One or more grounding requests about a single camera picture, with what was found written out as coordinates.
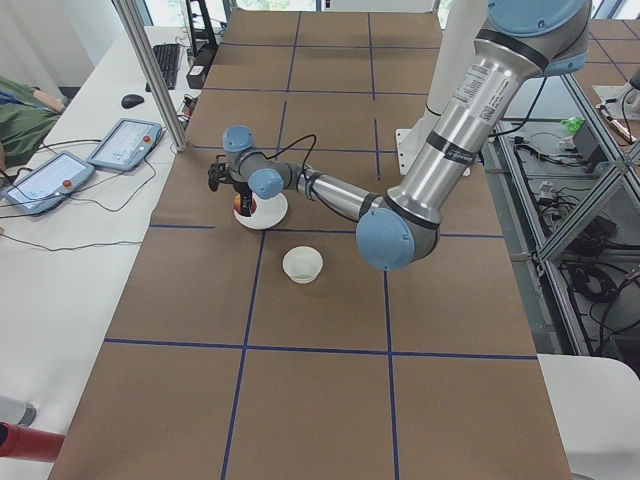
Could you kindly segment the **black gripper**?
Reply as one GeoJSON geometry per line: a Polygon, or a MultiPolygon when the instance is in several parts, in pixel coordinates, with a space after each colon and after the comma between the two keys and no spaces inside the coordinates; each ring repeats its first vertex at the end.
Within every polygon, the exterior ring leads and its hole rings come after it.
{"type": "Polygon", "coordinates": [[[253,197],[253,192],[246,182],[234,182],[233,188],[242,198],[253,197]]]}

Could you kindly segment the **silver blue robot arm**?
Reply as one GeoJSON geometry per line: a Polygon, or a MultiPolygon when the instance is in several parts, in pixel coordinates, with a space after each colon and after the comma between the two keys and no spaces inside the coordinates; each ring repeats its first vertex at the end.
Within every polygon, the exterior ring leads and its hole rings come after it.
{"type": "Polygon", "coordinates": [[[473,164],[522,84],[586,62],[588,1],[490,1],[473,38],[474,57],[401,183],[366,191],[306,163],[277,162],[243,125],[223,134],[227,171],[243,195],[271,199],[291,189],[356,222],[361,256],[379,270],[406,267],[439,240],[441,207],[473,164]]]}

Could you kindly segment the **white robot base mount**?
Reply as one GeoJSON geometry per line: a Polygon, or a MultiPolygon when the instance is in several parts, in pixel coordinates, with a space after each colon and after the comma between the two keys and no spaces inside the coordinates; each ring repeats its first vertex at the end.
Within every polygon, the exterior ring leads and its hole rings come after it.
{"type": "Polygon", "coordinates": [[[475,58],[474,39],[487,17],[488,2],[455,0],[451,4],[423,115],[411,129],[396,130],[401,175],[406,175],[475,58]]]}

